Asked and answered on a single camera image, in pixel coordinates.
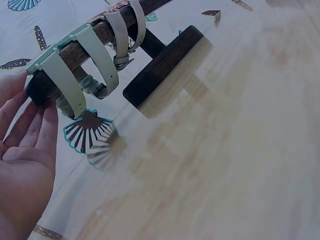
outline wooden bar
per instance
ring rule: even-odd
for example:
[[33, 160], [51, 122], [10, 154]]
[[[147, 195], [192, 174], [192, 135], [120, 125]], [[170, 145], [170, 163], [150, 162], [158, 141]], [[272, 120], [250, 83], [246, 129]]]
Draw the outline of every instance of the wooden bar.
[[[144, 15], [146, 16], [171, 1], [172, 0], [140, 0], [140, 4], [143, 8]], [[130, 6], [121, 8], [120, 13], [127, 27], [130, 27], [137, 22], [135, 13]], [[110, 24], [106, 21], [102, 21], [95, 25], [93, 30], [104, 45], [109, 43], [115, 36]], [[60, 57], [69, 69], [73, 71], [90, 56], [78, 42], [72, 42], [61, 50]]]

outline palm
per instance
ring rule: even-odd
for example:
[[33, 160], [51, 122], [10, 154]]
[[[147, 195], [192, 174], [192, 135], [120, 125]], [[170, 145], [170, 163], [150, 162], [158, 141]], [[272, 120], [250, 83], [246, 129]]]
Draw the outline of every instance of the palm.
[[52, 102], [40, 107], [31, 102], [5, 138], [10, 123], [27, 99], [24, 81], [21, 82], [22, 89], [9, 92], [6, 102], [0, 92], [0, 217], [14, 226], [17, 238], [25, 239], [52, 194], [58, 115]]

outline dark wooden stand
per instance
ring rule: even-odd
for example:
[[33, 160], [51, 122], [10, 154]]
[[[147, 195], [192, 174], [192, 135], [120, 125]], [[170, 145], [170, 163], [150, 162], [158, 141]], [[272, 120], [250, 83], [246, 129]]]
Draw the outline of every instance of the dark wooden stand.
[[153, 59], [123, 90], [123, 96], [138, 108], [202, 37], [195, 26], [189, 26], [165, 46], [148, 31], [141, 48]]

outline finger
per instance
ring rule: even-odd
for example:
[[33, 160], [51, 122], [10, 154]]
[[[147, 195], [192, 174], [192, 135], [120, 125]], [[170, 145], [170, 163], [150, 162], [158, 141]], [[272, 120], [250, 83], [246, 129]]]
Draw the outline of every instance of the finger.
[[4, 145], [7, 148], [17, 147], [21, 140], [26, 135], [26, 132], [32, 123], [33, 119], [35, 118], [39, 107], [31, 101], [25, 108], [24, 112], [18, 118], [18, 120], [13, 125], [10, 133], [4, 140]]
[[22, 106], [22, 104], [25, 103], [27, 100], [27, 92], [23, 90], [20, 92], [17, 96], [14, 98], [8, 100], [2, 108], [0, 108], [0, 141], [3, 141], [3, 139], [6, 136], [6, 133], [8, 131], [8, 128], [10, 127], [10, 124], [12, 120], [14, 119], [15, 115], [17, 114], [19, 108]]
[[6, 146], [4, 145], [3, 142], [0, 141], [0, 161], [2, 160], [2, 156], [5, 154], [7, 151]]
[[35, 147], [38, 141], [41, 125], [42, 125], [42, 119], [44, 116], [44, 110], [45, 108], [41, 106], [38, 109], [38, 112], [36, 113], [34, 119], [32, 120], [32, 123], [30, 124], [28, 130], [26, 131], [23, 139], [19, 143], [19, 147]]
[[46, 166], [55, 177], [56, 166], [51, 156], [46, 152], [39, 151], [34, 147], [10, 147], [2, 156], [2, 160], [6, 163], [13, 163], [17, 160], [38, 162]]
[[45, 103], [42, 126], [39, 133], [36, 149], [49, 154], [56, 161], [58, 138], [58, 111], [54, 99], [49, 98]]
[[25, 70], [15, 75], [6, 75], [0, 78], [0, 108], [7, 100], [22, 92], [26, 79], [27, 72]]

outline fabric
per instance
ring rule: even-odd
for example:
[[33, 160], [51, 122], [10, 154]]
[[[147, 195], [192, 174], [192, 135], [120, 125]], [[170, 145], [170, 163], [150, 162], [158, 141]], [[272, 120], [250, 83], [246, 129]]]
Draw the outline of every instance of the fabric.
[[[0, 77], [20, 71], [41, 50], [58, 42], [63, 36], [115, 2], [114, 0], [1, 1]], [[174, 0], [146, 16], [146, 26], [166, 45], [189, 25], [196, 26], [210, 38], [210, 34], [219, 29], [224, 21], [225, 24], [234, 22], [232, 18], [224, 18], [231, 9], [237, 9], [241, 14], [252, 12], [254, 9], [249, 6], [250, 2], [254, 1], [244, 3], [241, 0], [202, 0], [201, 4], [197, 4], [192, 0]], [[115, 55], [110, 47], [107, 49], [111, 56]], [[95, 138], [92, 129], [98, 129], [102, 131], [101, 133], [106, 129], [112, 129], [110, 126], [113, 119], [129, 104], [123, 97], [123, 89], [151, 60], [141, 49], [137, 49], [131, 57], [135, 60], [119, 72], [119, 86], [110, 96], [98, 100], [86, 94], [88, 110], [81, 118], [72, 121], [59, 111], [57, 171], [53, 195], [72, 169], [85, 159], [84, 156], [90, 149], [90, 138]], [[102, 77], [91, 60], [82, 66], [87, 73], [102, 82]], [[15, 120], [25, 106], [26, 104], [18, 112]], [[91, 160], [88, 164], [99, 170]]]

